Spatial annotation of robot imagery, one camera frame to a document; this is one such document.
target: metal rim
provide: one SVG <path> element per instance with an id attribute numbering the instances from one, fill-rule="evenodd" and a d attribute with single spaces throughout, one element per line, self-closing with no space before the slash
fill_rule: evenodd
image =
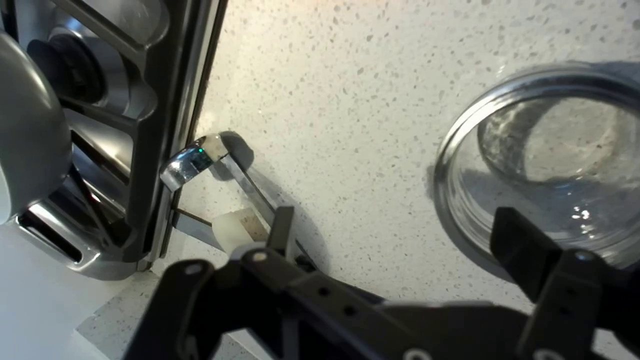
<path id="1" fill-rule="evenodd" d="M 631 112 L 640 110 L 640 87 L 611 72 L 592 67 L 545 68 L 518 78 L 506 80 L 496 89 L 484 92 L 471 107 L 467 107 L 445 134 L 437 149 L 434 166 L 434 205 L 439 225 L 450 241 L 486 273 L 510 280 L 496 258 L 480 248 L 455 222 L 450 209 L 450 182 L 455 152 L 465 136 L 470 136 L 492 114 L 533 99 L 587 99 L 614 104 Z"/>

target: round glass bowl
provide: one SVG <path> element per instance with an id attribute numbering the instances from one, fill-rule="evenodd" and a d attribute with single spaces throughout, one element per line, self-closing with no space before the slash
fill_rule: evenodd
<path id="1" fill-rule="evenodd" d="M 640 85 L 590 67 L 545 68 L 480 97 L 448 133 L 434 201 L 451 242 L 507 278 L 489 254 L 510 207 L 561 248 L 618 269 L 640 260 Z"/>

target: screw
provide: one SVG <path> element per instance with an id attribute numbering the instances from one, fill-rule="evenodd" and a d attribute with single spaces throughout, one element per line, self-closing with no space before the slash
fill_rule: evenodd
<path id="1" fill-rule="evenodd" d="M 189 265 L 183 269 L 183 275 L 191 277 L 191 275 L 200 275 L 201 273 L 201 265 Z"/>
<path id="2" fill-rule="evenodd" d="M 538 349 L 533 352 L 533 360 L 563 360 L 561 355 L 550 350 L 550 349 Z"/>
<path id="3" fill-rule="evenodd" d="M 403 352 L 402 360 L 432 360 L 422 349 L 410 349 Z"/>
<path id="4" fill-rule="evenodd" d="M 592 254 L 592 252 L 575 252 L 575 258 L 579 260 L 579 262 L 590 262 L 590 260 L 594 260 L 595 257 Z"/>
<path id="5" fill-rule="evenodd" d="M 253 262 L 263 262 L 266 258 L 267 258 L 266 252 L 253 252 L 253 254 L 252 254 L 252 260 L 253 260 Z"/>

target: black mechanical part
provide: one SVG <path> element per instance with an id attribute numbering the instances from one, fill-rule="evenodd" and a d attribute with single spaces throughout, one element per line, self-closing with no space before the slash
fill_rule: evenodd
<path id="1" fill-rule="evenodd" d="M 633 350 L 640 311 L 629 305 L 640 300 L 637 275 L 585 250 L 556 257 L 557 246 L 539 234 L 515 211 L 496 212 L 492 248 L 535 300 L 532 316 L 480 305 L 374 306 L 272 248 L 249 250 L 220 271 L 180 262 L 162 278 L 125 358 L 209 358 L 220 337 L 240 329 L 252 330 L 274 358 L 602 358 L 590 349 L 595 329 L 614 330 Z M 532 254 L 514 250 L 514 242 L 525 242 Z M 539 257 L 554 258 L 543 273 L 533 262 Z"/>

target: textured countertop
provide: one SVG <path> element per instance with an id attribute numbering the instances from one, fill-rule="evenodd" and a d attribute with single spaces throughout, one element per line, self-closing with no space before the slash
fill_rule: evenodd
<path id="1" fill-rule="evenodd" d="M 448 241 L 427 169 L 478 94 L 565 60 L 637 63 L 640 3 L 232 0 L 198 134 L 248 143 L 327 275 L 391 300 L 525 311 Z M 203 175 L 180 207 L 211 221 L 245 202 Z"/>

